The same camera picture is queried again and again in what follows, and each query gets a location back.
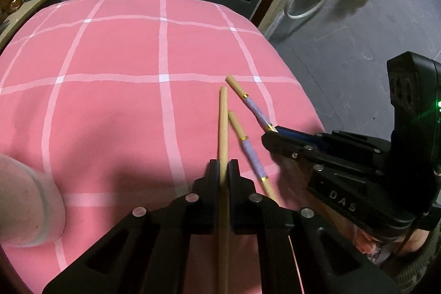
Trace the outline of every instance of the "white square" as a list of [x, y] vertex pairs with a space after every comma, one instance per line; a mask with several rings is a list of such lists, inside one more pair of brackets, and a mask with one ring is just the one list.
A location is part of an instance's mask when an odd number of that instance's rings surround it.
[[168, 74], [159, 74], [159, 82], [165, 83], [167, 81], [170, 81], [170, 75]]
[[57, 81], [55, 81], [56, 84], [61, 84], [64, 80], [64, 75], [57, 78]]

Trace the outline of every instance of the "pink tablecloth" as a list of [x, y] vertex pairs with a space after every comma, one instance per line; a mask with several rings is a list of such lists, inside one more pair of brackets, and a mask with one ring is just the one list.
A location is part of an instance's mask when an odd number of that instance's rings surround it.
[[[232, 74], [273, 124], [323, 131], [297, 80], [245, 18], [197, 0], [73, 0], [38, 12], [0, 57], [0, 152], [53, 176], [67, 226], [55, 244], [7, 248], [40, 293], [138, 205], [185, 194], [216, 158], [218, 94]], [[234, 110], [284, 205], [295, 166], [279, 166], [236, 94]], [[230, 131], [229, 157], [254, 179]], [[256, 182], [256, 188], [262, 189]], [[214, 293], [212, 238], [192, 239], [185, 293]], [[255, 238], [233, 238], [230, 293], [259, 293]]]

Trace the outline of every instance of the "metal rivet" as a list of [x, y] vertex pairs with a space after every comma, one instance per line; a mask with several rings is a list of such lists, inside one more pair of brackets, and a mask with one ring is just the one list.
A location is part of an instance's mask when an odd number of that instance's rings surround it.
[[185, 200], [190, 203], [197, 202], [199, 200], [199, 196], [195, 193], [189, 193], [185, 196]]
[[248, 198], [254, 203], [259, 203], [263, 199], [262, 195], [258, 193], [253, 193]]
[[143, 215], [145, 215], [147, 213], [147, 210], [144, 207], [136, 207], [133, 211], [132, 214], [135, 217], [142, 217]]
[[305, 218], [312, 218], [314, 217], [314, 211], [311, 208], [303, 208], [300, 211], [300, 214]]

